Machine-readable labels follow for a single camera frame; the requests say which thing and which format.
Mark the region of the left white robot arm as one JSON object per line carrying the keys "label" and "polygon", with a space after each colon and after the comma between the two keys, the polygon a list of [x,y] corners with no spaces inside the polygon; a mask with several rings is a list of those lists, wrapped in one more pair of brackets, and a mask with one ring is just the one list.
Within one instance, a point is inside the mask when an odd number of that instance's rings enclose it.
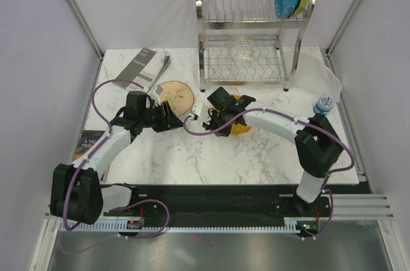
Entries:
{"label": "left white robot arm", "polygon": [[182,127],[168,101],[160,104],[141,91],[129,92],[126,104],[108,122],[102,137],[82,157],[53,172],[50,212],[63,219],[64,228],[73,221],[93,224],[103,211],[119,208],[126,215],[140,210],[140,199],[127,186],[102,188],[101,176],[112,161],[145,129],[160,133]]}

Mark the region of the orange polka dot plate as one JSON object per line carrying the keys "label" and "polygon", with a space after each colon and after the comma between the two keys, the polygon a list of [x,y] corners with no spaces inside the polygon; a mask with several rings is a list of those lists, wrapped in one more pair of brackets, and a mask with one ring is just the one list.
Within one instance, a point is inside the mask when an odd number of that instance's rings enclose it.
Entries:
{"label": "orange polka dot plate", "polygon": [[231,126],[231,134],[232,135],[242,135],[247,133],[251,130],[250,126],[244,126],[242,124],[233,124]]}

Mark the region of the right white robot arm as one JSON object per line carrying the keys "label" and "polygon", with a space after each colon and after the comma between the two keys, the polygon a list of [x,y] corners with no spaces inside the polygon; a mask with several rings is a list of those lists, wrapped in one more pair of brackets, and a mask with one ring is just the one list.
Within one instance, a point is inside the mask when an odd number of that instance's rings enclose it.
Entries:
{"label": "right white robot arm", "polygon": [[[229,136],[233,125],[239,124],[268,131],[296,146],[304,172],[293,207],[303,216],[314,211],[325,178],[343,151],[340,139],[327,117],[316,114],[296,120],[287,113],[264,106],[253,97],[243,95],[237,99],[222,87],[216,89],[208,101],[211,106],[200,106],[197,111],[203,127],[215,130],[217,136]],[[229,121],[232,125],[220,129]]]}

